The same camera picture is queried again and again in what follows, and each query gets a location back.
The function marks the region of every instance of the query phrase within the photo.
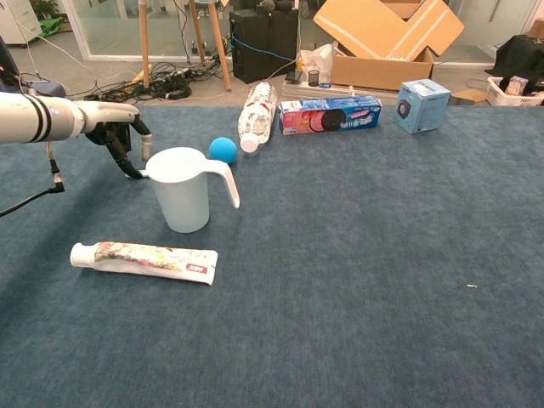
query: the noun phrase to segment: blue box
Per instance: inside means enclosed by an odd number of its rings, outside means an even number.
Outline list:
[[[373,96],[292,100],[280,104],[283,134],[375,128],[382,103]]]
[[[394,121],[409,134],[436,129],[444,119],[451,92],[431,81],[403,82],[394,110]]]

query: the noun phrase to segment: plastic basket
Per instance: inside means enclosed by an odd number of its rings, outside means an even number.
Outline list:
[[[487,101],[493,106],[538,106],[544,100],[544,96],[506,95],[499,88],[501,81],[498,76],[487,78]]]

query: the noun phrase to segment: gray carpet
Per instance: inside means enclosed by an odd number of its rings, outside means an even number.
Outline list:
[[[56,144],[67,191],[0,219],[0,405],[541,405],[542,112],[276,128],[234,165],[241,208],[211,176],[191,235],[104,148]],[[156,150],[234,139],[239,114],[142,108]],[[0,208],[51,183],[42,144],[0,145],[0,171]],[[215,282],[70,266],[74,243],[107,240],[217,250]]]

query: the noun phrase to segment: white plastic bag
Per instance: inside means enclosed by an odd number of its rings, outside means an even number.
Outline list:
[[[308,72],[316,70],[320,72],[320,84],[330,84],[332,74],[332,50],[333,44],[325,44],[313,51],[301,49],[300,58],[303,61],[304,80],[308,81]]]

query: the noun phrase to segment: plastic jug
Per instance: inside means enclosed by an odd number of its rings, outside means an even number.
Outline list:
[[[176,232],[194,232],[210,218],[207,196],[207,173],[223,176],[235,208],[240,197],[228,164],[208,160],[189,147],[175,147],[156,153],[145,166],[156,198],[168,226]]]

